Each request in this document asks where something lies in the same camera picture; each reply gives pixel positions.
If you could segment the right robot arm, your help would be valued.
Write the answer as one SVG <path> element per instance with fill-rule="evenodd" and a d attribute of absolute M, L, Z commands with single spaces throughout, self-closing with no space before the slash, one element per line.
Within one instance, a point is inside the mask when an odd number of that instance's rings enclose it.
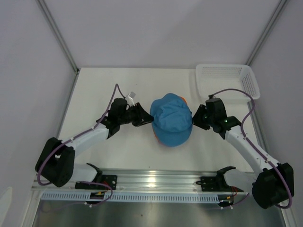
<path fill-rule="evenodd" d="M 244 131 L 244 124 L 234 116 L 227 116 L 223 101 L 210 98 L 201 104 L 193 117 L 193 125 L 203 130 L 213 129 L 231 144 L 254 171 L 248 176 L 235 167 L 227 167 L 216 178 L 216 187 L 226 191 L 235 186 L 252 194 L 263 209 L 272 206 L 289 209 L 294 196 L 294 170 L 289 163 L 280 163 L 262 147 L 255 145 Z"/>

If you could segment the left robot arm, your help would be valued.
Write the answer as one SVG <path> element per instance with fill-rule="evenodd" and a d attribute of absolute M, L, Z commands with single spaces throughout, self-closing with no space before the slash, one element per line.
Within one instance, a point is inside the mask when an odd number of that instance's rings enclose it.
<path fill-rule="evenodd" d="M 102 170 L 93 164 L 76 164 L 75 158 L 98 142 L 114 136 L 121 125 L 140 127 L 153 122 L 153 117 L 139 104 L 129 105 L 124 98 L 116 98 L 105 114 L 89 129 L 67 140 L 52 137 L 47 140 L 36 163 L 37 181 L 62 187 L 76 181 L 82 188 L 98 189 L 102 185 Z"/>

